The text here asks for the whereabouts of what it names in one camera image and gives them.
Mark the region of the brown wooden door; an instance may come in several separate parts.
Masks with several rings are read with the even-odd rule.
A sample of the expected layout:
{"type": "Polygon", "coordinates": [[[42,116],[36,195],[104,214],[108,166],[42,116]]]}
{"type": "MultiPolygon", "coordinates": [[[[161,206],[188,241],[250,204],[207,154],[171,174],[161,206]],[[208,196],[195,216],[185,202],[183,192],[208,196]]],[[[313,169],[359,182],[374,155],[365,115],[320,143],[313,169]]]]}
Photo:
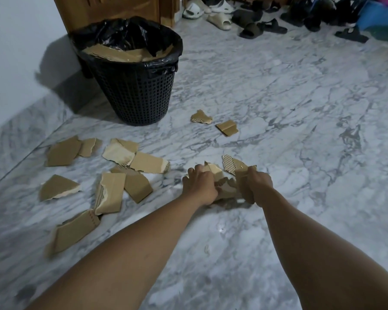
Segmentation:
{"type": "Polygon", "coordinates": [[[54,0],[62,22],[70,35],[73,31],[106,19],[133,16],[174,27],[177,13],[188,0],[54,0]]]}

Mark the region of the black mesh plastic waste bin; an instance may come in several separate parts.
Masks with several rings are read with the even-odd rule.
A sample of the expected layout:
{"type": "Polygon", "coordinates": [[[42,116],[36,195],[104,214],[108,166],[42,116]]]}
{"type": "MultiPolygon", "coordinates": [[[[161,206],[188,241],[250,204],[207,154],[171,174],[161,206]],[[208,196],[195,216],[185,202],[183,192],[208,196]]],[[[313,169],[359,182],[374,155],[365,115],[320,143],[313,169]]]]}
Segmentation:
{"type": "Polygon", "coordinates": [[[124,123],[146,126],[167,113],[175,73],[90,69],[115,114],[124,123]]]}

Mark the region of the group of sandals and shoes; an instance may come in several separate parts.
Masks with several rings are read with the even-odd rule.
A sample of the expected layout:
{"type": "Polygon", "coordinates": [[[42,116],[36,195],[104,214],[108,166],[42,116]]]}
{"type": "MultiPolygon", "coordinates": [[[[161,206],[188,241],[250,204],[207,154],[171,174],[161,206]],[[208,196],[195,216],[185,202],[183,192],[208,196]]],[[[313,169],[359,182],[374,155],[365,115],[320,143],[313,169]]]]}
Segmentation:
{"type": "MultiPolygon", "coordinates": [[[[218,29],[228,31],[235,24],[242,28],[239,36],[252,40],[264,32],[284,35],[288,29],[279,25],[276,18],[263,21],[263,14],[277,13],[282,9],[278,0],[266,4],[264,0],[180,0],[182,18],[197,20],[203,15],[218,29]]],[[[287,0],[287,9],[279,19],[308,31],[320,31],[321,23],[344,26],[335,36],[353,42],[365,43],[368,37],[360,34],[357,21],[368,0],[287,0]]]]}

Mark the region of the small folded cardboard scrap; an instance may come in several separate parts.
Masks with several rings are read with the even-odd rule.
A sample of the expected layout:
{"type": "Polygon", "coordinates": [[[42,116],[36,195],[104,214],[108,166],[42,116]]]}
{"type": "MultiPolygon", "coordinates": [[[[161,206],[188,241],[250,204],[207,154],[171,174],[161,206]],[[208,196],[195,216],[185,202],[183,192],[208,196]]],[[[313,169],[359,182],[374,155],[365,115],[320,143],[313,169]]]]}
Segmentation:
{"type": "Polygon", "coordinates": [[[227,120],[223,123],[219,123],[216,125],[216,128],[226,137],[230,137],[239,132],[237,124],[233,120],[227,120]]]}

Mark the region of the scattered torn cardboard sheets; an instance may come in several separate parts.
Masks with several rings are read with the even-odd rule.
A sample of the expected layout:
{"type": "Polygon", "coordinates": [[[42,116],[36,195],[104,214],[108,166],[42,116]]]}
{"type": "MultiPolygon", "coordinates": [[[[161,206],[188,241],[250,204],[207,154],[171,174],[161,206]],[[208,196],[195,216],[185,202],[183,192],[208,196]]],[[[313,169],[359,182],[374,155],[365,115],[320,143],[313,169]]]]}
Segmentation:
{"type": "MultiPolygon", "coordinates": [[[[91,157],[101,144],[102,140],[98,138],[80,140],[77,135],[73,136],[50,147],[45,166],[70,166],[77,157],[91,157]]],[[[143,201],[153,192],[144,174],[164,174],[170,168],[170,162],[164,158],[141,152],[138,143],[118,138],[110,140],[102,157],[114,162],[115,166],[101,174],[94,206],[56,226],[46,246],[47,257],[67,250],[94,231],[101,216],[120,212],[124,192],[137,204],[143,201]]],[[[80,190],[78,182],[55,174],[42,185],[39,200],[59,199],[80,190]]]]}

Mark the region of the person's right hand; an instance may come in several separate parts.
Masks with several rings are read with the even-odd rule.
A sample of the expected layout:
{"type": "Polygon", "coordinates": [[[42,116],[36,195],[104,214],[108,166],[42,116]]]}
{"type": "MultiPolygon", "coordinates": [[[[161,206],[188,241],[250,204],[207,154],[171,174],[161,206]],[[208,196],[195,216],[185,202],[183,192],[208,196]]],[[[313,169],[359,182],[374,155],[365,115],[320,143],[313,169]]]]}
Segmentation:
{"type": "Polygon", "coordinates": [[[274,191],[273,182],[268,173],[257,171],[255,166],[249,166],[245,180],[247,187],[253,194],[254,203],[263,208],[274,191]]]}

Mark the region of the striped corrugated cardboard piece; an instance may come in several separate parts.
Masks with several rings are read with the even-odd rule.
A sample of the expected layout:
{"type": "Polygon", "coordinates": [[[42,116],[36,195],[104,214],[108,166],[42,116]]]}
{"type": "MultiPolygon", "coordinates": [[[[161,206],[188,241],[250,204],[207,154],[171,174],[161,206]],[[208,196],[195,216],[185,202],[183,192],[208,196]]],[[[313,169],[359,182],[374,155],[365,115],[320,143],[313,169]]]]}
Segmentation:
{"type": "Polygon", "coordinates": [[[225,183],[226,186],[231,190],[236,188],[238,191],[250,191],[250,193],[252,193],[247,182],[249,166],[230,155],[223,155],[222,161],[224,170],[235,177],[228,179],[225,183]]]}

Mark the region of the person's right forearm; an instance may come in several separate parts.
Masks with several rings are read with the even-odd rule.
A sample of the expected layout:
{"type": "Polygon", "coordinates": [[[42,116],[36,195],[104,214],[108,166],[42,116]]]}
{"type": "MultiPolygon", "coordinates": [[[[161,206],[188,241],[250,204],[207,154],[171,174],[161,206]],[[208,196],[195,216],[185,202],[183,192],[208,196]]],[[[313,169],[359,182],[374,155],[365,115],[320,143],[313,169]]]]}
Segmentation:
{"type": "Polygon", "coordinates": [[[388,310],[388,271],[275,189],[253,193],[303,310],[388,310]]]}

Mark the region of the small ragged cardboard scrap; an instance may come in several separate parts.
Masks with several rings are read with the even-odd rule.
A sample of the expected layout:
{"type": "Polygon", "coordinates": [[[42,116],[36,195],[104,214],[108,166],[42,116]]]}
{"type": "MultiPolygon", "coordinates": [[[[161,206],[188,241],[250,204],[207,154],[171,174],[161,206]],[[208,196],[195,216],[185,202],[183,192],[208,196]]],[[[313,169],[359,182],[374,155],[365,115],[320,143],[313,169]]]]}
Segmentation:
{"type": "Polygon", "coordinates": [[[211,124],[213,122],[213,118],[211,116],[207,116],[203,110],[199,109],[196,113],[191,115],[190,121],[194,123],[211,124]]]}

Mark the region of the blue plastic container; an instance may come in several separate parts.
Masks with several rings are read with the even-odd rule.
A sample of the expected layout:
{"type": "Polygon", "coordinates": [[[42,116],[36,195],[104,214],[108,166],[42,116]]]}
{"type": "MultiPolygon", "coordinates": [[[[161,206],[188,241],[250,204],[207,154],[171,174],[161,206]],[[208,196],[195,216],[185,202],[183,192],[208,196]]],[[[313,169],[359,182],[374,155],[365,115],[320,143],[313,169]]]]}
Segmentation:
{"type": "Polygon", "coordinates": [[[388,6],[373,0],[365,3],[359,12],[357,27],[363,31],[371,26],[388,26],[388,6]]]}

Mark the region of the cardboard waste heap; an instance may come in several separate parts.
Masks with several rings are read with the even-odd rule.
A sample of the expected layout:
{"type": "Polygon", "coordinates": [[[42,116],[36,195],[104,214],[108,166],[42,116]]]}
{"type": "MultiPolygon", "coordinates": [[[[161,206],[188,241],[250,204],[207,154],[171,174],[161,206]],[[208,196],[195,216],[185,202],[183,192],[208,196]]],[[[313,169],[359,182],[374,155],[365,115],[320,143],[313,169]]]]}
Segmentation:
{"type": "Polygon", "coordinates": [[[173,47],[173,45],[170,45],[167,49],[158,51],[156,56],[153,56],[146,48],[123,51],[103,46],[101,44],[96,44],[94,46],[85,48],[82,52],[112,62],[135,63],[149,62],[166,57],[171,52],[173,47]]]}

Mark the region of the black plastic bin liner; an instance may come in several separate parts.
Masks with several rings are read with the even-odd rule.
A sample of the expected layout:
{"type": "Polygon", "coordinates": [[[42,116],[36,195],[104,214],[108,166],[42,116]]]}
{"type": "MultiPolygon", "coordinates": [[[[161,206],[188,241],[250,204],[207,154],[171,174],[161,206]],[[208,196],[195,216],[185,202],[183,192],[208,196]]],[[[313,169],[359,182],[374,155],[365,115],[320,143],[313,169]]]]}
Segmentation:
{"type": "Polygon", "coordinates": [[[91,69],[147,71],[166,74],[178,70],[183,41],[171,28],[140,16],[129,19],[106,19],[92,23],[68,34],[76,54],[91,69]],[[154,56],[146,62],[114,62],[84,52],[94,45],[103,45],[119,52],[144,49],[154,56]]]}

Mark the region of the brown cardboard piece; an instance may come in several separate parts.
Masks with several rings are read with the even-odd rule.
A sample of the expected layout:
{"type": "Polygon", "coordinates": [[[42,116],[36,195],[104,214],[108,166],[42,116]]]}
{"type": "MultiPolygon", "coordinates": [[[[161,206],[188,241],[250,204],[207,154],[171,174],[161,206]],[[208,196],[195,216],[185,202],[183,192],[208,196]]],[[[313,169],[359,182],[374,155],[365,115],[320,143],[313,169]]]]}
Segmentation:
{"type": "Polygon", "coordinates": [[[218,195],[214,202],[223,199],[225,200],[242,198],[236,180],[234,178],[229,178],[225,176],[223,170],[218,165],[205,161],[204,171],[210,171],[214,176],[214,186],[218,190],[218,195]]]}

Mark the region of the green plastic tub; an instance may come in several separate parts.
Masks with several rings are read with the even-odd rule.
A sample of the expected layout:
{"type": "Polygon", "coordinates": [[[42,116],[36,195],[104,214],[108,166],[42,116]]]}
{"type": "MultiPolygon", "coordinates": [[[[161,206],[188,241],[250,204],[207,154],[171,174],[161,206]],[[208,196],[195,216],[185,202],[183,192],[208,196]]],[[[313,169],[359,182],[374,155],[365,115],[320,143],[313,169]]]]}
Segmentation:
{"type": "Polygon", "coordinates": [[[370,26],[366,31],[369,32],[374,39],[388,42],[388,26],[370,26]]]}

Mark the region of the person's left hand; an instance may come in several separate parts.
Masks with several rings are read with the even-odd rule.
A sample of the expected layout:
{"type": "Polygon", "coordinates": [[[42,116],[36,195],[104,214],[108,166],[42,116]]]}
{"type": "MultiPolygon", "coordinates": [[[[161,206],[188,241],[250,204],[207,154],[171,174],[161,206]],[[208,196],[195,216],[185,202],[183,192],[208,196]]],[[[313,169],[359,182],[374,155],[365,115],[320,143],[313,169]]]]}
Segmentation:
{"type": "Polygon", "coordinates": [[[217,198],[214,178],[182,178],[181,196],[197,206],[209,206],[217,198]]]}

